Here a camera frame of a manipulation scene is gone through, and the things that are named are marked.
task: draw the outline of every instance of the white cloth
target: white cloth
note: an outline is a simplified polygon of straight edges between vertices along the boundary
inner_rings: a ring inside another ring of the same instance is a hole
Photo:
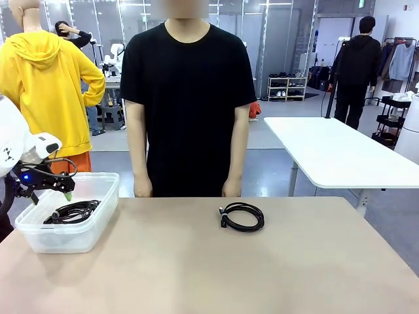
[[[409,47],[405,44],[399,44],[396,47],[390,63],[390,78],[392,80],[407,80],[409,78],[414,49],[415,47],[412,44]]]

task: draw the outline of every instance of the clear plastic bin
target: clear plastic bin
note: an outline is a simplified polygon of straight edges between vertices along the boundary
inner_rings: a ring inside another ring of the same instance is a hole
[[[118,173],[78,173],[68,202],[61,192],[47,190],[38,205],[30,205],[15,220],[31,248],[38,253],[85,253],[96,244],[118,204]],[[78,201],[101,203],[87,220],[78,224],[43,224],[57,208]]]

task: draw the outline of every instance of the hood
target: hood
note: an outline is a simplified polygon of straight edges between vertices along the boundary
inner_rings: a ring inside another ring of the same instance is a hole
[[[19,33],[6,40],[17,55],[39,69],[46,69],[60,51],[60,38],[47,31]]]
[[[361,50],[369,43],[371,39],[371,36],[358,35],[349,41],[349,46],[355,50]]]

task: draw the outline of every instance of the coiled black cable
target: coiled black cable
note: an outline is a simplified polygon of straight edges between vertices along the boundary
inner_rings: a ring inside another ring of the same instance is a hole
[[[224,209],[220,207],[219,210],[221,215],[222,228],[227,228],[227,226],[229,226],[230,228],[239,232],[256,232],[262,229],[264,226],[264,216],[262,211],[256,206],[250,205],[248,203],[238,201],[236,203],[227,205]],[[247,211],[248,213],[251,213],[257,219],[256,225],[242,226],[241,224],[237,224],[230,220],[228,214],[232,213],[233,211]]]
[[[45,219],[44,224],[78,224],[94,212],[100,201],[80,201],[58,208]]]

